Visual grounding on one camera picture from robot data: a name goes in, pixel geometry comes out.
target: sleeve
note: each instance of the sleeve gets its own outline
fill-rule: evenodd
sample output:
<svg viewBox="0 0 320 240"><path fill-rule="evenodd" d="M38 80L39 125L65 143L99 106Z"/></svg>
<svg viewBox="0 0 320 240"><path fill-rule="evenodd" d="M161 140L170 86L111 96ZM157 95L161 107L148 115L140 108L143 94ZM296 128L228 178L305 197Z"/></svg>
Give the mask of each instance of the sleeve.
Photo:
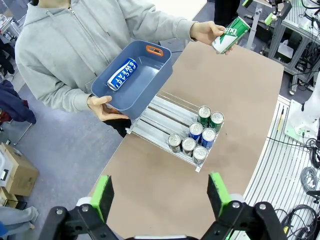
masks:
<svg viewBox="0 0 320 240"><path fill-rule="evenodd" d="M67 112L89 110L87 99L90 94L81 89L72 89L58 80L43 67L17 64L19 72L36 99L53 109Z"/></svg>
<svg viewBox="0 0 320 240"><path fill-rule="evenodd" d="M168 39L192 41L190 29L195 21L174 17L145 0L117 0L131 37L155 42Z"/></svg>

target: bin orange handle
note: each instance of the bin orange handle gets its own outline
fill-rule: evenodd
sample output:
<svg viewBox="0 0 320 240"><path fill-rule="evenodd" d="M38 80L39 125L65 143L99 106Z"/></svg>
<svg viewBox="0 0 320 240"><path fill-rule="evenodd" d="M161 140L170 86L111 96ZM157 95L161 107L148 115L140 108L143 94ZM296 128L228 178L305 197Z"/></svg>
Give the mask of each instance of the bin orange handle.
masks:
<svg viewBox="0 0 320 240"><path fill-rule="evenodd" d="M155 46L150 46L150 45L147 45L145 47L146 51L148 53L151 53L151 54L154 54L154 55L157 55L159 57L163 57L164 56L164 51L162 51L160 48L157 48Z"/></svg>

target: blue can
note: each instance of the blue can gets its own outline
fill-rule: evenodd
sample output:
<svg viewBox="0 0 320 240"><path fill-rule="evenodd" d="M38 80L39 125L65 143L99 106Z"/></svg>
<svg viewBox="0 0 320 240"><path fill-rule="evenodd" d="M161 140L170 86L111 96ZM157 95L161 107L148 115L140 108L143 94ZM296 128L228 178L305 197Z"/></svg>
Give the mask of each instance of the blue can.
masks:
<svg viewBox="0 0 320 240"><path fill-rule="evenodd" d="M213 128L206 128L202 132L201 146L211 149L217 138L216 131Z"/></svg>
<svg viewBox="0 0 320 240"><path fill-rule="evenodd" d="M125 83L125 81L134 73L138 64L132 58L128 58L127 61L109 78L106 84L113 91L118 91L119 88Z"/></svg>
<svg viewBox="0 0 320 240"><path fill-rule="evenodd" d="M197 143L201 139L202 131L204 127L199 122L194 122L189 127L189 138L193 138Z"/></svg>

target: gray cable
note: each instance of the gray cable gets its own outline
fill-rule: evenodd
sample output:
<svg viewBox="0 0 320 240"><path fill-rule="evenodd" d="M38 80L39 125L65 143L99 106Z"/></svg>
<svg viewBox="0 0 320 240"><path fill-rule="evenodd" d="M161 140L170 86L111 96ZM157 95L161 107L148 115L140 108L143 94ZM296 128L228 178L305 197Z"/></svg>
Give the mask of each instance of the gray cable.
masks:
<svg viewBox="0 0 320 240"><path fill-rule="evenodd" d="M317 170L311 166L305 167L301 171L300 181L305 192L315 191L318 186Z"/></svg>

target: black pants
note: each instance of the black pants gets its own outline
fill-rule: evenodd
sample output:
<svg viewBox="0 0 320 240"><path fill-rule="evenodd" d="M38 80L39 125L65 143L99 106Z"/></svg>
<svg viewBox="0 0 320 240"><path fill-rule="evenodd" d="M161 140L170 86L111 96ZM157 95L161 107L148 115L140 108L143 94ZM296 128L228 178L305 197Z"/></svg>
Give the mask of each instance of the black pants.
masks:
<svg viewBox="0 0 320 240"><path fill-rule="evenodd" d="M227 27L238 16L239 4L240 0L215 0L214 23Z"/></svg>
<svg viewBox="0 0 320 240"><path fill-rule="evenodd" d="M131 127L130 119L114 119L114 120L104 121L104 123L113 127L115 130L117 130L120 136L123 138L127 135L126 128Z"/></svg>
<svg viewBox="0 0 320 240"><path fill-rule="evenodd" d="M5 53L2 50L6 51L13 59L15 59L15 50L9 43L4 44L0 39L0 64L5 71L8 71L10 74L14 74L14 66L11 64L9 59L6 59Z"/></svg>

